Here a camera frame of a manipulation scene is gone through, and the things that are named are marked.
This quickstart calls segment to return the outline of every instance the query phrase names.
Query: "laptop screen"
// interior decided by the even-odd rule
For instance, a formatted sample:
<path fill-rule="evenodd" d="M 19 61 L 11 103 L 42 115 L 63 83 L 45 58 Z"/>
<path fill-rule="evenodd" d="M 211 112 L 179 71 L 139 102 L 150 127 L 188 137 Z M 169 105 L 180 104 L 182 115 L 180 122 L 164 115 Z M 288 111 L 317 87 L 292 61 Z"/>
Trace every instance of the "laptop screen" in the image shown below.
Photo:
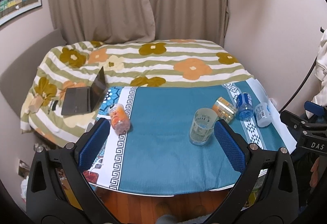
<path fill-rule="evenodd" d="M 90 94 L 91 110 L 93 110 L 94 107 L 97 105 L 97 103 L 103 96 L 106 88 L 107 88 L 106 78 L 104 76 L 104 70 L 102 67 L 91 86 L 91 94 Z"/>

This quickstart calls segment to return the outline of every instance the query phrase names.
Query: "yellow container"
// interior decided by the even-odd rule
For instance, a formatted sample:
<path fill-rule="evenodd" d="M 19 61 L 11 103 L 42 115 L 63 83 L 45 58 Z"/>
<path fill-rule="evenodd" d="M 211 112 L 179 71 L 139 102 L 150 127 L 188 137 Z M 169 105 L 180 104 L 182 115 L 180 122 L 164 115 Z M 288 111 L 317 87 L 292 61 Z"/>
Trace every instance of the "yellow container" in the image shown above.
<path fill-rule="evenodd" d="M 212 109 L 216 112 L 220 119 L 224 119 L 226 123 L 229 123 L 233 120 L 237 109 L 230 104 L 223 97 L 220 97 L 216 100 L 215 104 L 212 106 Z"/>

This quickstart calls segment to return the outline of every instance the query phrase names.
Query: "wooden floor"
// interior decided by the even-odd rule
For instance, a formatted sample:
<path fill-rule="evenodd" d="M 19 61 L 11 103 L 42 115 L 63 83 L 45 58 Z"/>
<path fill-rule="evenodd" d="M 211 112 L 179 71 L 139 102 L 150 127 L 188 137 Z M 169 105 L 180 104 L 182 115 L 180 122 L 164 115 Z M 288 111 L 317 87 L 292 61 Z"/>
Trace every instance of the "wooden floor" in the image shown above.
<path fill-rule="evenodd" d="M 154 224 L 157 218 L 155 207 L 159 202 L 166 202 L 178 221 L 185 221 L 190 219 L 193 208 L 198 205 L 203 205 L 207 214 L 212 213 L 221 204 L 227 193 L 228 190 L 174 197 L 145 197 L 102 190 L 99 196 L 120 222 Z"/>

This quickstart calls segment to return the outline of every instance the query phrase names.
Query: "laptop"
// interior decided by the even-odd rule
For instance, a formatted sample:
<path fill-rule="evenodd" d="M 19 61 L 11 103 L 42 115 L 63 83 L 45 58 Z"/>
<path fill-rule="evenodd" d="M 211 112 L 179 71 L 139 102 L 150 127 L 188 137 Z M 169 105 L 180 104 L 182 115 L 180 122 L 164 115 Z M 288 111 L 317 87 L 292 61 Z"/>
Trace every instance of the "laptop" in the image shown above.
<path fill-rule="evenodd" d="M 91 87 L 66 89 L 61 114 L 77 115 L 93 112 L 100 99 L 104 97 L 106 89 L 106 78 L 102 67 Z"/>

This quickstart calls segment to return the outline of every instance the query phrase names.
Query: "plastic bottle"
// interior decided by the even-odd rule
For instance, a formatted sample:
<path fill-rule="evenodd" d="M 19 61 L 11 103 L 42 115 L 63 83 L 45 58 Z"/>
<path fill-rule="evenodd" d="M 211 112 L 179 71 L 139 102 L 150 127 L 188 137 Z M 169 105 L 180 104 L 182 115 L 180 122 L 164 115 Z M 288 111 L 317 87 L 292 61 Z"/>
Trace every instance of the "plastic bottle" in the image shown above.
<path fill-rule="evenodd" d="M 130 129 L 130 119 L 125 113 L 124 106 L 120 103 L 115 104 L 110 110 L 111 126 L 116 134 L 122 134 Z"/>
<path fill-rule="evenodd" d="M 257 124 L 259 127 L 266 127 L 271 124 L 271 114 L 268 109 L 268 104 L 262 102 L 254 108 Z"/>
<path fill-rule="evenodd" d="M 212 109 L 215 111 L 218 117 L 220 119 L 224 119 L 226 123 L 233 120 L 237 112 L 237 109 L 223 97 L 216 100 L 215 104 L 212 106 Z"/>
<path fill-rule="evenodd" d="M 249 93 L 241 93 L 237 97 L 236 118 L 241 121 L 249 120 L 253 117 L 252 99 Z"/>

